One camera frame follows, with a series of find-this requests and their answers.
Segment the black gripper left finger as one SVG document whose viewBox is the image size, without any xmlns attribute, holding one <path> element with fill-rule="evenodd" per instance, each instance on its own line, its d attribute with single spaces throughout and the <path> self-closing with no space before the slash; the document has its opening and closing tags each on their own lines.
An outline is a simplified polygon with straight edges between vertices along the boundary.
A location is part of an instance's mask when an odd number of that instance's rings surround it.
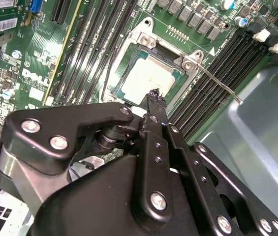
<svg viewBox="0 0 278 236">
<path fill-rule="evenodd" d="M 159 97 L 157 90 L 146 95 L 141 117 L 118 102 L 11 113 L 0 137 L 0 188 L 19 195 L 35 218 L 52 194 L 119 157 L 170 168 Z M 152 206 L 142 203 L 146 225 L 166 225 L 172 200 L 153 192 Z"/>
</svg>

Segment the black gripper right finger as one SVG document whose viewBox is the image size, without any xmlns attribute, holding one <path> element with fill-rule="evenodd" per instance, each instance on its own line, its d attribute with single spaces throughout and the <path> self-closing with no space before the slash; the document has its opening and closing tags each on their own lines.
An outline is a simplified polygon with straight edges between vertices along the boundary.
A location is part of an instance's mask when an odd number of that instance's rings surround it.
<svg viewBox="0 0 278 236">
<path fill-rule="evenodd" d="M 278 217 L 203 143 L 188 145 L 168 122 L 158 98 L 169 145 L 174 217 L 162 236 L 278 236 Z"/>
</svg>

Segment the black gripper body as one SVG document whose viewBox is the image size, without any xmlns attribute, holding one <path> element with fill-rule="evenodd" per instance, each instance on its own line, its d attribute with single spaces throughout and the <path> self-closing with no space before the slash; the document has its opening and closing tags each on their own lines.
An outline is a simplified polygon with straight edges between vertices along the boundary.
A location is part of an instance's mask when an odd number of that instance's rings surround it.
<svg viewBox="0 0 278 236">
<path fill-rule="evenodd" d="M 173 216 L 147 230 L 142 203 L 151 194 L 172 196 Z M 209 236 L 204 214 L 191 209 L 179 174 L 168 164 L 119 157 L 52 194 L 40 207 L 32 236 Z"/>
</svg>

